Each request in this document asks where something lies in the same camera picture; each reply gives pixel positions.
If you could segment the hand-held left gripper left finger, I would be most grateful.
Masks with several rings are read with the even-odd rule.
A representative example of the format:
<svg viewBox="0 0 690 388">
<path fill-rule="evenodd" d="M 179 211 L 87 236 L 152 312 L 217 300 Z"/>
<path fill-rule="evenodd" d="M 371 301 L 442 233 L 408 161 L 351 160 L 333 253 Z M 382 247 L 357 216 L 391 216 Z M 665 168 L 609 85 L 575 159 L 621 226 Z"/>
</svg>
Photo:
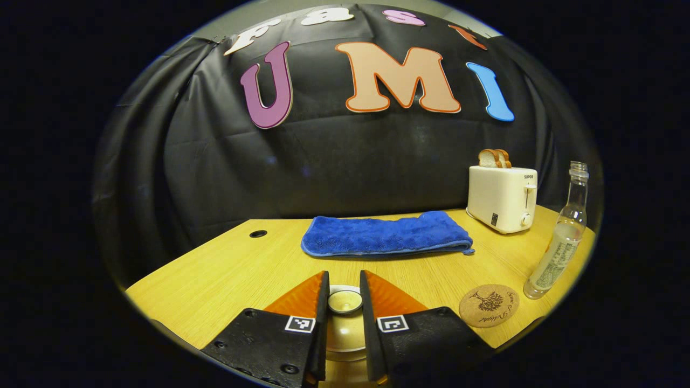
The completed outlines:
<svg viewBox="0 0 690 388">
<path fill-rule="evenodd" d="M 329 275 L 320 271 L 263 309 L 242 310 L 203 354 L 281 387 L 316 387 L 326 374 Z"/>
</svg>

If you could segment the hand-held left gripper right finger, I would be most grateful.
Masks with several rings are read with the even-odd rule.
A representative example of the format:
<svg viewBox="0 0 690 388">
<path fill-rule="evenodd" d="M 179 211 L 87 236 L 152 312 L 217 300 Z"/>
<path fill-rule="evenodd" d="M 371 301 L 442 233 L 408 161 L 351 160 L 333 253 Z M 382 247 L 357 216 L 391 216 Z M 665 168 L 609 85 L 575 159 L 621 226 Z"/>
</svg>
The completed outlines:
<svg viewBox="0 0 690 388">
<path fill-rule="evenodd" d="M 449 307 L 425 307 L 367 270 L 360 291 L 368 377 L 380 387 L 456 387 L 494 353 Z"/>
</svg>

